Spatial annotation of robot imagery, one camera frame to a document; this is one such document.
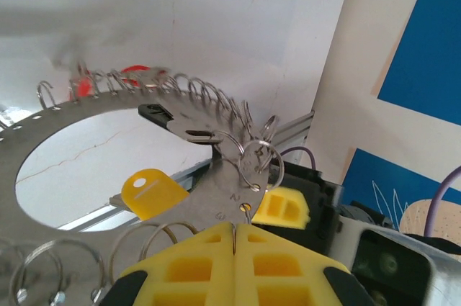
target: circular hole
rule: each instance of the circular hole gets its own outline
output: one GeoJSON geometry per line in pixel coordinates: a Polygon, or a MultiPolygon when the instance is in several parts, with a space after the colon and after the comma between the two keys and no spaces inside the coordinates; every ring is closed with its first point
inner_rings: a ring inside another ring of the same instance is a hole
{"type": "Polygon", "coordinates": [[[251,205],[248,204],[248,203],[243,203],[243,204],[240,204],[240,210],[241,211],[250,211],[251,210],[251,205]]]}
{"type": "Polygon", "coordinates": [[[384,274],[394,275],[398,270],[397,259],[390,253],[383,253],[380,257],[380,268],[384,274]]]}
{"type": "Polygon", "coordinates": [[[145,183],[146,183],[146,180],[144,178],[140,178],[140,179],[136,180],[135,182],[133,182],[133,186],[134,187],[142,187],[142,186],[144,186],[145,183]]]}
{"type": "MultiPolygon", "coordinates": [[[[46,119],[42,114],[40,123],[46,119]]],[[[9,141],[5,138],[0,146],[9,141]]],[[[172,176],[211,156],[209,145],[189,143],[143,119],[137,109],[117,110],[69,125],[39,144],[17,174],[16,197],[33,220],[73,230],[77,220],[87,214],[106,214],[109,199],[137,172],[159,169],[172,176]]],[[[130,185],[141,177],[131,178],[130,185]]],[[[117,221],[113,223],[102,221],[88,229],[109,230],[117,225],[117,221]]]]}

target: metal key ring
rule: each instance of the metal key ring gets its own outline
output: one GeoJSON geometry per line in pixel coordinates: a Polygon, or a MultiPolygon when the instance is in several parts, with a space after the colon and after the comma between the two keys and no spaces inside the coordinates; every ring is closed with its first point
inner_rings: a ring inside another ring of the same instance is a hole
{"type": "Polygon", "coordinates": [[[51,102],[53,103],[53,106],[51,107],[51,109],[53,109],[53,110],[59,110],[59,109],[61,109],[60,107],[56,106],[55,98],[54,98],[53,95],[51,94],[51,89],[53,88],[53,85],[51,85],[51,84],[48,83],[47,81],[41,81],[41,82],[37,85],[37,97],[38,97],[38,100],[39,100],[40,105],[42,106],[42,108],[43,108],[43,109],[48,109],[48,107],[46,107],[45,100],[43,99],[42,87],[45,88],[46,92],[48,93],[48,96],[49,96],[50,99],[51,99],[51,102]]]}
{"type": "Polygon", "coordinates": [[[77,93],[77,88],[76,88],[75,81],[73,81],[72,79],[69,79],[69,91],[71,93],[71,101],[73,103],[78,103],[79,102],[79,95],[77,93]]]}
{"type": "Polygon", "coordinates": [[[169,91],[173,91],[173,90],[176,90],[177,94],[178,95],[181,95],[182,94],[182,90],[181,88],[179,87],[178,85],[178,82],[175,78],[169,76],[169,75],[163,75],[163,77],[166,79],[162,84],[160,84],[160,86],[158,87],[158,89],[162,90],[163,92],[169,92],[169,91]]]}
{"type": "Polygon", "coordinates": [[[240,210],[245,212],[245,220],[246,220],[247,225],[251,224],[250,209],[251,209],[250,204],[248,203],[240,204],[240,210]]]}
{"type": "MultiPolygon", "coordinates": [[[[23,261],[24,260],[24,252],[21,250],[21,248],[24,248],[24,247],[30,247],[31,251],[34,251],[36,248],[37,248],[37,244],[36,243],[33,243],[33,242],[21,242],[21,243],[13,243],[11,244],[10,246],[7,246],[5,249],[3,250],[0,250],[0,256],[4,253],[4,252],[7,252],[7,251],[13,251],[17,258],[19,258],[20,261],[23,261]]],[[[46,254],[51,258],[51,260],[53,261],[54,265],[55,265],[55,268],[56,268],[56,271],[58,272],[58,275],[59,275],[59,279],[60,279],[60,282],[59,282],[59,286],[58,286],[58,289],[61,290],[62,289],[62,285],[63,285],[63,280],[64,280],[64,275],[63,275],[63,262],[59,259],[59,257],[52,251],[47,251],[46,254]]],[[[26,288],[25,288],[25,282],[26,282],[26,273],[27,273],[27,270],[24,268],[21,272],[21,274],[19,275],[19,280],[21,281],[21,284],[19,286],[17,286],[17,290],[18,292],[16,293],[16,296],[18,297],[19,299],[19,295],[20,294],[23,294],[24,291],[26,291],[26,288]]]]}
{"type": "Polygon", "coordinates": [[[129,73],[129,75],[127,76],[129,78],[127,78],[128,80],[134,80],[138,82],[138,85],[139,85],[139,91],[144,94],[145,92],[151,92],[152,89],[149,89],[146,84],[144,83],[142,77],[136,73],[136,72],[133,72],[133,73],[129,73]]]}
{"type": "MultiPolygon", "coordinates": [[[[243,146],[239,143],[238,140],[236,140],[230,133],[227,133],[226,131],[221,131],[221,130],[214,130],[214,131],[211,131],[211,133],[214,135],[215,133],[219,133],[221,135],[224,135],[226,136],[227,138],[230,139],[230,141],[232,143],[234,143],[237,147],[237,149],[240,151],[240,156],[243,156],[244,153],[245,153],[245,150],[243,149],[243,146]]],[[[218,144],[215,144],[214,145],[214,148],[216,149],[217,152],[219,152],[221,154],[222,157],[225,158],[225,156],[221,153],[221,149],[219,148],[219,145],[218,144]]]]}
{"type": "Polygon", "coordinates": [[[128,85],[123,82],[122,74],[119,71],[116,71],[116,70],[110,71],[110,76],[113,77],[113,79],[117,82],[117,84],[122,90],[130,91],[130,88],[128,87],[128,85]]]}
{"type": "Polygon", "coordinates": [[[270,142],[274,137],[277,126],[279,124],[280,118],[277,115],[272,115],[264,124],[264,128],[262,130],[262,137],[265,141],[270,142]]]}
{"type": "Polygon", "coordinates": [[[103,78],[106,79],[106,84],[107,84],[107,88],[109,89],[109,92],[112,94],[112,95],[117,95],[117,91],[115,90],[114,88],[114,84],[112,83],[112,80],[110,79],[110,76],[105,73],[104,71],[100,71],[100,70],[96,70],[94,72],[91,72],[94,79],[96,80],[97,77],[99,77],[99,81],[102,80],[103,78]]]}
{"type": "MultiPolygon", "coordinates": [[[[98,267],[99,267],[99,288],[91,292],[91,300],[93,303],[96,303],[96,301],[101,296],[102,290],[104,289],[105,284],[106,284],[104,262],[102,260],[102,257],[96,250],[94,250],[91,246],[87,245],[85,242],[81,240],[72,239],[72,238],[64,238],[64,239],[48,241],[47,243],[44,243],[43,245],[37,247],[14,270],[11,281],[9,283],[9,303],[11,305],[20,306],[19,300],[17,299],[17,291],[18,291],[17,284],[18,284],[19,276],[22,276],[22,273],[27,268],[27,266],[31,264],[40,254],[44,252],[48,252],[52,248],[55,248],[56,246],[59,246],[59,245],[80,246],[84,250],[90,252],[90,254],[93,256],[93,259],[97,262],[98,267]]],[[[60,276],[58,290],[56,291],[54,298],[56,298],[59,294],[63,294],[62,283],[63,283],[63,278],[60,276]]]]}
{"type": "MultiPolygon", "coordinates": [[[[282,180],[283,180],[283,176],[285,175],[285,166],[283,164],[283,159],[282,159],[282,156],[280,155],[280,153],[275,150],[275,147],[271,144],[271,143],[268,143],[264,140],[259,140],[259,139],[255,139],[255,140],[250,140],[248,142],[246,142],[244,145],[243,145],[243,150],[246,151],[246,149],[252,145],[252,144],[260,144],[260,145],[263,145],[267,148],[269,148],[270,150],[272,150],[272,152],[275,154],[275,156],[277,157],[277,160],[279,161],[279,164],[280,164],[280,170],[279,170],[279,178],[277,179],[277,181],[271,186],[269,187],[268,189],[266,189],[266,192],[267,191],[270,191],[271,189],[275,189],[277,188],[278,186],[280,186],[280,184],[282,183],[282,180]]],[[[255,192],[258,192],[261,190],[261,188],[259,187],[259,185],[257,184],[252,184],[247,178],[246,176],[243,174],[243,170],[242,170],[242,166],[241,166],[241,161],[242,161],[242,158],[245,156],[245,153],[243,153],[242,157],[240,157],[238,160],[237,160],[237,169],[238,169],[238,172],[240,173],[242,179],[245,181],[245,183],[250,186],[250,189],[252,191],[255,191],[255,192]]]]}
{"type": "Polygon", "coordinates": [[[151,235],[151,237],[145,241],[143,247],[141,248],[141,252],[139,253],[139,261],[142,261],[144,259],[146,259],[146,256],[147,256],[147,251],[149,249],[149,247],[151,247],[151,244],[152,244],[152,241],[156,238],[156,236],[164,229],[168,229],[168,227],[170,225],[182,225],[184,227],[186,227],[187,229],[190,230],[190,232],[195,235],[197,234],[199,231],[196,229],[196,227],[194,227],[193,225],[190,225],[189,223],[187,222],[172,222],[172,223],[165,223],[163,225],[161,225],[160,227],[158,227],[156,229],[155,232],[153,232],[153,234],[151,235]]]}
{"type": "MultiPolygon", "coordinates": [[[[126,230],[124,233],[122,233],[121,236],[118,237],[118,239],[115,241],[114,248],[112,249],[112,252],[110,253],[109,256],[109,282],[113,285],[115,283],[114,279],[114,260],[115,260],[115,254],[118,252],[120,245],[122,244],[122,241],[126,239],[126,237],[129,236],[132,232],[143,228],[143,227],[160,227],[161,225],[159,223],[149,223],[149,222],[142,222],[138,225],[132,226],[130,229],[126,230]]],[[[178,239],[176,236],[173,234],[173,232],[169,228],[163,228],[163,231],[168,234],[170,237],[171,241],[173,244],[178,242],[178,239]]]]}

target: metal ring plate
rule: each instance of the metal ring plate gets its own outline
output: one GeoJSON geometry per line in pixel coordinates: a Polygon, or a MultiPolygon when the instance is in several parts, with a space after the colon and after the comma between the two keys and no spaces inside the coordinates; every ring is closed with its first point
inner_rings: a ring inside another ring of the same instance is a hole
{"type": "MultiPolygon", "coordinates": [[[[145,103],[161,104],[169,112],[174,114],[174,122],[176,122],[177,117],[180,117],[178,113],[181,113],[184,108],[188,108],[189,111],[195,110],[196,115],[193,119],[196,122],[208,120],[213,126],[210,128],[211,130],[225,130],[234,135],[234,137],[238,137],[241,143],[245,143],[251,139],[240,122],[235,120],[230,122],[230,120],[218,119],[216,117],[217,112],[222,112],[222,110],[216,110],[217,104],[209,103],[206,108],[202,105],[197,106],[196,102],[189,98],[187,91],[177,94],[176,92],[164,93],[162,91],[152,93],[144,91],[141,93],[140,91],[119,90],[117,95],[104,92],[97,98],[88,96],[79,99],[76,103],[65,102],[59,104],[58,106],[61,110],[53,110],[52,107],[48,108],[33,114],[31,117],[15,125],[15,127],[21,126],[21,128],[13,130],[9,127],[0,132],[0,236],[11,238],[18,243],[22,240],[45,243],[60,238],[82,240],[84,243],[97,249],[103,259],[107,261],[112,243],[123,233],[124,228],[115,228],[114,230],[104,232],[77,233],[57,230],[42,225],[31,219],[17,203],[15,191],[16,177],[28,155],[41,142],[59,130],[88,117],[119,109],[134,109],[145,103]]],[[[260,136],[256,130],[252,133],[254,136],[260,136]]],[[[229,140],[224,140],[220,143],[220,149],[229,158],[238,158],[240,154],[234,143],[229,140]]],[[[256,166],[259,165],[259,160],[253,157],[253,155],[251,154],[246,159],[251,167],[250,169],[253,171],[251,172],[251,179],[260,184],[262,188],[265,188],[269,172],[268,170],[262,173],[254,171],[256,166]]],[[[216,154],[216,156],[213,156],[210,169],[200,179],[192,194],[174,208],[149,220],[149,222],[169,223],[187,221],[198,230],[211,227],[219,222],[244,222],[245,217],[242,216],[239,205],[242,202],[250,204],[250,215],[253,216],[263,196],[263,192],[251,192],[245,184],[242,184],[237,168],[232,163],[219,159],[219,155],[216,154]]],[[[181,229],[177,230],[175,228],[175,236],[178,240],[183,240],[190,236],[188,230],[181,229]]],[[[141,247],[145,239],[133,239],[133,246],[141,247]]],[[[163,236],[158,237],[156,243],[163,240],[168,241],[169,239],[163,238],[163,236]]],[[[119,254],[129,261],[136,261],[138,258],[137,250],[130,248],[121,248],[119,254]]],[[[74,260],[72,253],[68,253],[67,251],[62,252],[62,254],[60,252],[59,258],[63,262],[64,267],[66,267],[67,261],[74,260]]],[[[79,262],[79,266],[82,271],[94,270],[91,268],[92,262],[90,259],[79,262]]],[[[122,270],[123,267],[123,263],[115,264],[115,268],[118,271],[122,270]]],[[[76,289],[77,291],[94,288],[94,281],[98,277],[93,276],[90,279],[88,276],[86,277],[86,281],[78,281],[79,288],[76,289]]],[[[49,293],[50,290],[53,290],[52,285],[50,285],[48,291],[43,291],[43,295],[46,295],[46,292],[49,293]]],[[[85,305],[88,302],[88,298],[87,294],[75,292],[67,295],[66,293],[66,299],[69,300],[70,305],[85,305]]]]}

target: white surface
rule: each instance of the white surface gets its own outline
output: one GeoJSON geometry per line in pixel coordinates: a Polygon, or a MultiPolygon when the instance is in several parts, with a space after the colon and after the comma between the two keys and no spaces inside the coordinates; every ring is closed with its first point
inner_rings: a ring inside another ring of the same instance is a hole
{"type": "MultiPolygon", "coordinates": [[[[67,100],[69,74],[52,61],[82,56],[92,70],[144,64],[199,76],[248,99],[254,116],[271,112],[289,122],[311,110],[342,2],[0,0],[0,105],[15,120],[36,112],[41,80],[54,85],[57,102],[67,100]]],[[[196,153],[166,144],[153,125],[137,127],[137,115],[111,115],[58,133],[27,160],[18,197],[41,222],[80,217],[119,193],[134,171],[173,174],[196,153]]],[[[204,156],[194,158],[188,163],[204,156]]]]}
{"type": "MultiPolygon", "coordinates": [[[[460,165],[461,126],[380,101],[372,94],[380,74],[387,72],[415,2],[344,1],[307,143],[328,180],[343,181],[355,148],[438,182],[460,165]]],[[[461,179],[454,188],[461,189],[461,179]]],[[[422,234],[415,214],[419,221],[426,218],[427,201],[410,207],[400,225],[422,234]]],[[[459,220],[453,219],[454,214],[460,217],[460,208],[457,204],[441,206],[438,236],[461,243],[461,232],[454,225],[459,220]]]]}
{"type": "Polygon", "coordinates": [[[282,123],[309,113],[343,0],[0,0],[0,103],[38,110],[41,79],[67,96],[65,63],[165,66],[282,123]]]}

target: grey metal part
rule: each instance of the grey metal part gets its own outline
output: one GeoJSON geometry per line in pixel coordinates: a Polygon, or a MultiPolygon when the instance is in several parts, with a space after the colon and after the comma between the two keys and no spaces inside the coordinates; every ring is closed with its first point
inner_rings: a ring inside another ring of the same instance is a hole
{"type": "Polygon", "coordinates": [[[422,256],[431,265],[431,280],[422,306],[455,306],[461,300],[461,263],[445,252],[410,238],[396,230],[382,228],[351,218],[340,217],[341,230],[335,234],[328,256],[352,269],[360,237],[365,230],[373,230],[422,256]]]}
{"type": "Polygon", "coordinates": [[[424,306],[461,303],[461,263],[445,252],[403,235],[396,230],[375,228],[375,232],[426,257],[431,265],[431,279],[424,306]]]}
{"type": "Polygon", "coordinates": [[[297,119],[290,121],[277,128],[277,132],[272,139],[273,146],[280,146],[290,141],[293,141],[299,137],[307,137],[310,124],[314,118],[314,111],[307,115],[298,117],[297,119]]]}
{"type": "MultiPolygon", "coordinates": [[[[79,233],[76,231],[62,231],[49,228],[35,222],[18,205],[15,193],[16,177],[27,156],[44,140],[49,138],[57,131],[80,120],[92,117],[101,113],[115,111],[119,109],[137,108],[143,103],[160,103],[168,109],[177,120],[181,116],[180,112],[187,113],[194,122],[195,127],[208,125],[212,130],[225,130],[240,143],[244,144],[250,137],[243,125],[238,120],[233,120],[229,111],[222,113],[224,109],[217,110],[215,104],[207,104],[204,108],[202,102],[194,100],[188,94],[164,92],[140,91],[118,91],[117,95],[110,93],[100,94],[97,98],[92,96],[80,99],[78,102],[66,102],[60,104],[61,110],[46,109],[28,117],[21,122],[0,132],[0,236],[11,238],[15,242],[24,240],[34,241],[37,244],[48,242],[60,238],[79,239],[91,247],[97,249],[104,261],[112,249],[112,243],[123,232],[123,228],[116,228],[104,232],[79,233]]],[[[187,129],[187,120],[183,126],[177,125],[175,132],[187,129]]],[[[260,133],[250,127],[251,133],[255,137],[260,137],[260,133]]],[[[261,189],[267,186],[268,170],[261,173],[255,172],[260,161],[267,157],[264,152],[262,156],[257,156],[254,152],[258,150],[258,145],[252,145],[243,160],[246,176],[254,183],[259,184],[261,189]]],[[[239,158],[239,151],[229,140],[223,139],[220,143],[220,150],[230,161],[220,158],[220,155],[213,152],[212,163],[209,171],[200,179],[195,190],[190,197],[175,208],[149,220],[149,222],[168,223],[187,221],[194,225],[198,230],[203,230],[222,221],[245,222],[245,212],[239,208],[241,203],[251,205],[251,216],[257,210],[263,192],[251,191],[242,181],[237,169],[233,165],[239,158]]],[[[187,230],[173,227],[172,230],[179,240],[190,236],[187,230]]],[[[116,259],[115,271],[120,273],[123,269],[137,260],[139,250],[146,239],[146,233],[140,230],[139,235],[130,237],[130,245],[122,247],[116,259]]],[[[156,239],[156,247],[162,249],[170,245],[169,239],[159,236],[156,239]]],[[[59,251],[59,257],[63,262],[64,269],[67,263],[77,263],[79,271],[84,278],[74,281],[66,290],[67,305],[89,305],[89,295],[97,287],[98,271],[94,268],[91,259],[82,259],[75,262],[75,250],[59,251]]],[[[34,297],[40,296],[41,300],[47,300],[55,288],[56,281],[50,281],[39,290],[34,290],[34,297]]],[[[6,305],[6,295],[0,295],[0,305],[6,305]]]]}

